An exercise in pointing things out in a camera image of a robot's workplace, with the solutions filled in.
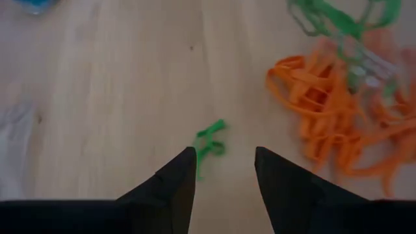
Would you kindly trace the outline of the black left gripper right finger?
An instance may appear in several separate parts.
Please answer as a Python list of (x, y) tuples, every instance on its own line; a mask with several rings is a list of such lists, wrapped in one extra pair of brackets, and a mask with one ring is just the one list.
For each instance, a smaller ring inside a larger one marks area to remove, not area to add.
[(275, 234), (416, 234), (416, 200), (368, 200), (261, 146), (255, 171)]

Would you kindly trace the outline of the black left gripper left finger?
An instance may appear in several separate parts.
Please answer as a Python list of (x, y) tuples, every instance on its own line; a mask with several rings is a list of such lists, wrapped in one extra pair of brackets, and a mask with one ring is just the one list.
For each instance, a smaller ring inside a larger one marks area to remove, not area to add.
[(187, 234), (196, 166), (187, 147), (116, 199), (0, 201), (0, 234)]

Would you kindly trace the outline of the green rubber band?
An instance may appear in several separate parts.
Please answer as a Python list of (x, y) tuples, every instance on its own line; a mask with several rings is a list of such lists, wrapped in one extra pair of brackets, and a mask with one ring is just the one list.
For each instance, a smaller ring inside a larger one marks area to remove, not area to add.
[(193, 147), (196, 150), (196, 179), (202, 180), (201, 167), (202, 162), (206, 156), (212, 154), (216, 157), (223, 156), (226, 151), (226, 146), (222, 141), (214, 139), (214, 135), (227, 127), (223, 119), (219, 119), (212, 123), (209, 127), (196, 133), (193, 142)]

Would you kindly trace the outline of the orange rubber band tangle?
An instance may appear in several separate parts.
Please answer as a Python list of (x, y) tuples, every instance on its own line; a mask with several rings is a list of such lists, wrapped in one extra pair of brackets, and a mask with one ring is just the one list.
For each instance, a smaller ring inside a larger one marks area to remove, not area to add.
[(337, 185), (394, 198), (416, 173), (416, 47), (399, 47), (391, 31), (361, 42), (319, 36), (306, 51), (278, 60), (266, 73), (271, 94), (297, 115), (302, 155)]

